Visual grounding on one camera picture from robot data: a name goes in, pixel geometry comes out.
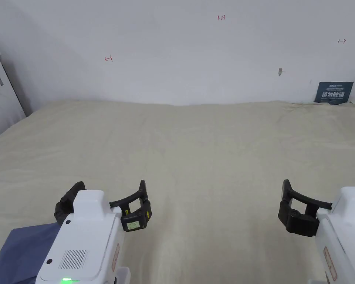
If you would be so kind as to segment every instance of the red marking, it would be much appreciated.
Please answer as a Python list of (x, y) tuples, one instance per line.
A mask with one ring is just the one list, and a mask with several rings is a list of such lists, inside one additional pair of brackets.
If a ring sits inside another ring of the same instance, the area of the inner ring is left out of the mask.
[(113, 261), (112, 261), (112, 271), (113, 272), (116, 269), (118, 254), (119, 254), (119, 244), (117, 243), (116, 252), (114, 253), (114, 257), (113, 257)]
[(331, 277), (335, 281), (338, 278), (338, 275), (337, 275), (337, 272), (335, 270), (334, 263), (333, 263), (333, 261), (332, 261), (332, 259), (330, 257), (330, 253), (329, 253), (328, 248), (325, 247), (323, 249), (323, 254), (325, 255), (325, 260), (326, 260), (326, 263), (328, 264), (328, 267), (329, 267), (329, 270), (330, 270), (330, 273), (331, 273)]

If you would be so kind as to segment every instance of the wrinkled fabric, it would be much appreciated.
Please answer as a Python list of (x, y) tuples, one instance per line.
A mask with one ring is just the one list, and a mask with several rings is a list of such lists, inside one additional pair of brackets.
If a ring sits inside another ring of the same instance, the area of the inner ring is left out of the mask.
[(12, 230), (0, 250), (0, 284), (34, 284), (59, 229), (53, 223)]
[(355, 105), (51, 104), (0, 136), (0, 248), (55, 222), (77, 181), (114, 201), (141, 179), (152, 217), (125, 235), (132, 284), (325, 281), (314, 238), (277, 218), (281, 187), (333, 202), (355, 186)]

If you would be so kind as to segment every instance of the beige bed sheet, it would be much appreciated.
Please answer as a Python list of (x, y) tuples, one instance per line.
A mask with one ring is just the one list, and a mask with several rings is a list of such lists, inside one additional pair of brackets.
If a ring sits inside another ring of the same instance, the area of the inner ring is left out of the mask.
[(126, 234), (131, 283), (323, 280), (314, 238), (277, 218), (286, 178), (330, 202), (355, 186), (355, 105), (53, 103), (0, 136), (0, 248), (54, 222), (79, 180), (113, 201), (145, 179), (153, 215)]

